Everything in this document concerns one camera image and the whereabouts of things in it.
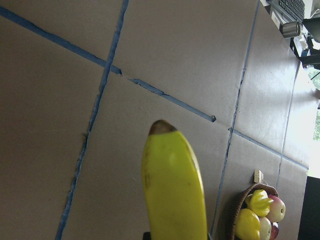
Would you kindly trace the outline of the yellow banana basket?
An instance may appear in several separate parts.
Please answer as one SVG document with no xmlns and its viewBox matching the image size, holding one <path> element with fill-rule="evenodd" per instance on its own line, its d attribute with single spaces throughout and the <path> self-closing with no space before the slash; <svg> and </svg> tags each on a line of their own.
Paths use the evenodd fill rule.
<svg viewBox="0 0 320 240">
<path fill-rule="evenodd" d="M 184 135 L 165 120 L 157 120 L 150 127 L 141 175 L 152 240 L 208 238 L 197 158 Z"/>
</svg>

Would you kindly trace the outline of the paper tag on basket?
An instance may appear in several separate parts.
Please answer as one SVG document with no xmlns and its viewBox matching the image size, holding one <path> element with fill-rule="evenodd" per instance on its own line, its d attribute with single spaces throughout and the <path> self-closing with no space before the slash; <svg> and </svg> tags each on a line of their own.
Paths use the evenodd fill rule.
<svg viewBox="0 0 320 240">
<path fill-rule="evenodd" d="M 262 184 L 264 180 L 264 174 L 260 169 L 255 169 L 253 173 L 253 182 Z"/>
</svg>

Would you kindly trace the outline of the woven wicker basket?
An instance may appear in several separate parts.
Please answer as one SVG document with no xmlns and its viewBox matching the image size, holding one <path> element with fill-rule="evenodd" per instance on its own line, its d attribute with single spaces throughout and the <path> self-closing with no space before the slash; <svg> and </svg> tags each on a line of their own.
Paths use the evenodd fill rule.
<svg viewBox="0 0 320 240">
<path fill-rule="evenodd" d="M 236 231 L 236 220 L 240 210 L 244 207 L 245 198 L 252 194 L 255 190 L 265 190 L 268 195 L 273 195 L 278 197 L 279 194 L 277 190 L 272 187 L 265 185 L 263 183 L 254 183 L 246 190 L 238 193 L 231 202 L 231 205 L 228 209 L 228 215 L 225 221 L 225 239 L 226 240 L 239 240 L 235 235 Z"/>
</svg>

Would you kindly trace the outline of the yellow starfruit in basket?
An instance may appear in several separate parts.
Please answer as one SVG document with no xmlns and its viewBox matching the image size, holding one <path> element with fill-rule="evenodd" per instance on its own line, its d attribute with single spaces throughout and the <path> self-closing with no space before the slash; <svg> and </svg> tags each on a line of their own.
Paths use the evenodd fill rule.
<svg viewBox="0 0 320 240">
<path fill-rule="evenodd" d="M 249 194 L 244 200 L 248 209 L 252 210 L 258 217 L 266 217 L 271 209 L 271 204 L 274 202 L 272 198 L 263 189 L 257 189 Z"/>
</svg>

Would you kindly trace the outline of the pale green apple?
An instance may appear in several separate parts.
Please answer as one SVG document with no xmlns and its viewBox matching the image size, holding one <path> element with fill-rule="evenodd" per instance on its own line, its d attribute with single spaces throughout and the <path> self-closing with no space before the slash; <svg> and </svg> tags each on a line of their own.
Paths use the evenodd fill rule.
<svg viewBox="0 0 320 240">
<path fill-rule="evenodd" d="M 260 231 L 259 231 L 260 240 L 269 240 L 271 237 L 271 231 L 272 231 L 271 222 L 266 217 L 259 217 L 259 222 L 260 222 Z"/>
</svg>

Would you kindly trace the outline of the small steel cup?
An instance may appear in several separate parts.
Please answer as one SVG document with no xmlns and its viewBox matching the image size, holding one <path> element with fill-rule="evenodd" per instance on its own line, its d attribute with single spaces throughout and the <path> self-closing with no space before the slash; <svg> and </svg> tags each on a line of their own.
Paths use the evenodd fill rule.
<svg viewBox="0 0 320 240">
<path fill-rule="evenodd" d="M 294 38 L 301 34 L 301 25 L 298 21 L 288 22 L 281 25 L 279 30 L 285 39 Z"/>
</svg>

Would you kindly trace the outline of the red orange mango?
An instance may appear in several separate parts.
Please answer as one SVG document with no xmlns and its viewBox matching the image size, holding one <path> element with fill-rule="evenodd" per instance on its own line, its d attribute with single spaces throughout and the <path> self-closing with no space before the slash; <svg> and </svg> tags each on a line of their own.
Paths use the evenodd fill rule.
<svg viewBox="0 0 320 240">
<path fill-rule="evenodd" d="M 279 225 L 277 222 L 271 223 L 271 232 L 269 240 L 275 240 L 279 234 Z"/>
</svg>

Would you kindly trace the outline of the black keyboard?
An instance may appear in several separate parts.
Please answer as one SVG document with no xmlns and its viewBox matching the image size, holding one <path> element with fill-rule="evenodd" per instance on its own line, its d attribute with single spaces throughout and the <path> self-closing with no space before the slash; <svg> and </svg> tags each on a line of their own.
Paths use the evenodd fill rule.
<svg viewBox="0 0 320 240">
<path fill-rule="evenodd" d="M 302 0 L 278 0 L 278 5 L 295 20 L 302 21 L 305 17 L 305 3 Z"/>
</svg>

